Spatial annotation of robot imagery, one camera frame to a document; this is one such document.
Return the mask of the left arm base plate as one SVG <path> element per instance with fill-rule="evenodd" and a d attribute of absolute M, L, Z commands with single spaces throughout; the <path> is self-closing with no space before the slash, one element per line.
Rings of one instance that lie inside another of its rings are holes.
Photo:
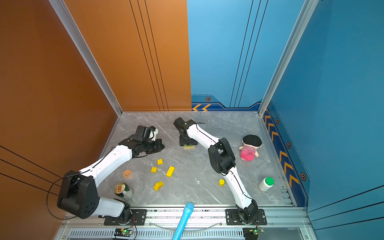
<path fill-rule="evenodd" d="M 133 223 L 135 226 L 144 226 L 147 217 L 146 209 L 133 209 L 130 210 L 130 216 L 127 220 L 105 217 L 105 226 L 131 226 Z"/>

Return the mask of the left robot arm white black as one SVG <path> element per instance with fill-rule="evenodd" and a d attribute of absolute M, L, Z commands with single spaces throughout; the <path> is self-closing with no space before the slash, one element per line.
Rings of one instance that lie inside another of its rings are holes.
<path fill-rule="evenodd" d="M 138 126 L 136 132 L 122 140 L 104 157 L 80 171 L 69 171 L 62 178 L 57 206 L 74 217 L 86 219 L 90 216 L 111 218 L 124 223 L 131 219 L 130 205 L 122 200 L 101 198 L 98 186 L 118 167 L 141 153 L 146 156 L 164 149 L 157 138 L 154 126 Z"/>

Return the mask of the yellow long block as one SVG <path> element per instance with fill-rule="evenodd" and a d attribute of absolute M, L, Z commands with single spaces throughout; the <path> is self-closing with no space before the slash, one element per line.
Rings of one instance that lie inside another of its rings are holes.
<path fill-rule="evenodd" d="M 174 171 L 175 171 L 175 167 L 170 166 L 169 169 L 168 169 L 168 171 L 167 171 L 167 173 L 166 173 L 166 176 L 169 177 L 169 178 L 171 178 L 172 175 L 173 175 L 173 173 L 174 173 Z"/>

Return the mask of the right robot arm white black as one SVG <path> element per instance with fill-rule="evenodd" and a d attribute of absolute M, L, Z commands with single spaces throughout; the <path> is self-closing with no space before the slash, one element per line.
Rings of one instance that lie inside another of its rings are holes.
<path fill-rule="evenodd" d="M 228 140 L 212 136 L 193 120 L 184 121 L 182 118 L 177 118 L 174 126 L 179 131 L 182 141 L 192 141 L 194 145 L 201 144 L 207 149 L 212 168 L 224 177 L 234 195 L 240 220 L 243 224 L 252 224 L 258 214 L 258 204 L 241 181 L 236 167 L 236 157 Z"/>

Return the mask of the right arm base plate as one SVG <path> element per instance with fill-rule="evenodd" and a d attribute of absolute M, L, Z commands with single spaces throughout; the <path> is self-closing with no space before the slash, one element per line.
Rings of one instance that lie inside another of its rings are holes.
<path fill-rule="evenodd" d="M 241 221 L 238 210 L 226 209 L 225 213 L 226 213 L 226 223 L 228 226 L 234 226 L 234 225 L 266 226 L 268 224 L 267 217 L 263 209 L 259 209 L 256 217 L 254 217 L 253 221 L 248 224 Z"/>

